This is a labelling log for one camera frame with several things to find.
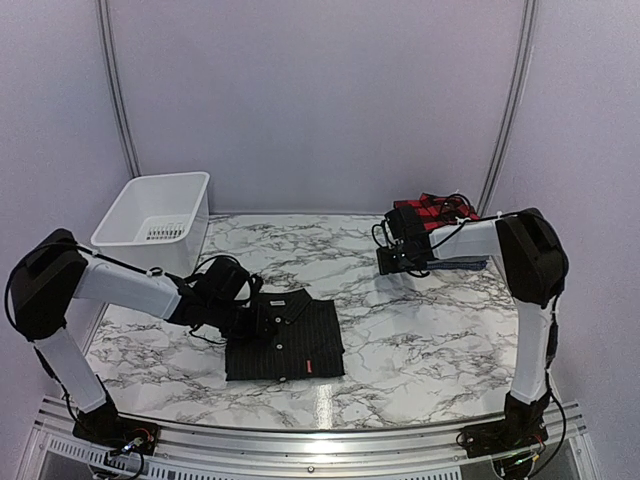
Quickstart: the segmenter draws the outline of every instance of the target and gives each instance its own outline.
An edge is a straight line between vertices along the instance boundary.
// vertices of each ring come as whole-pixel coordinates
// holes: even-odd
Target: plaid fabric
[[[456,218],[470,217],[479,220],[475,209],[471,209],[460,197],[437,197],[423,193],[420,200],[396,200],[393,208],[412,207],[418,214],[427,232],[456,222]]]

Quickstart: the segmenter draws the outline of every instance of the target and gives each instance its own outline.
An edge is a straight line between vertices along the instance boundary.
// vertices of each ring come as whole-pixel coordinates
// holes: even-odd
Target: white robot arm
[[[75,400],[81,412],[75,435],[100,443],[101,439],[129,438],[141,425],[118,415],[69,334],[65,313],[72,298],[120,305],[192,328],[211,325],[225,338],[268,340],[275,335],[276,327],[251,302],[262,280],[233,257],[209,260],[205,273],[186,279],[157,268],[144,271],[78,245],[70,232],[61,229],[16,265],[5,290],[5,313],[34,344],[49,375]],[[148,422],[143,427],[157,429]]]
[[[558,343],[555,307],[564,290],[569,263],[553,228],[537,209],[481,220],[458,219],[426,231],[412,207],[388,212],[391,237],[378,248],[380,273],[424,270],[430,261],[493,256],[504,266],[518,309],[518,352],[505,420],[463,430],[470,457],[491,455],[548,438],[542,414],[551,399],[548,368]]]

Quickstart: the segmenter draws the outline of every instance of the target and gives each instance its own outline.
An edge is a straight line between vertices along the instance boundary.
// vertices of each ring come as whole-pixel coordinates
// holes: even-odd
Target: folded shirt
[[[332,300],[314,300],[306,290],[260,293],[278,333],[268,343],[228,340],[227,380],[295,380],[344,375],[338,315]]]

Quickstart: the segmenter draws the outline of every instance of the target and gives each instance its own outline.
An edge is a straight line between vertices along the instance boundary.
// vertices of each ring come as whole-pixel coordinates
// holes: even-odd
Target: plastic basket
[[[125,185],[91,243],[140,268],[189,275],[207,231],[206,172],[150,175]]]

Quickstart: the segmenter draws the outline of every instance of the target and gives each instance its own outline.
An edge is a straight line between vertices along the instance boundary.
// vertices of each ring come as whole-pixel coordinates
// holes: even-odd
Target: marble table
[[[264,291],[335,300],[346,375],[226,382],[224,347],[110,306],[88,359],[119,409],[276,429],[397,427],[499,412],[515,367],[517,314],[491,263],[425,279],[380,276],[375,216],[215,216],[202,258],[228,253]],[[200,332],[219,338],[213,328]]]

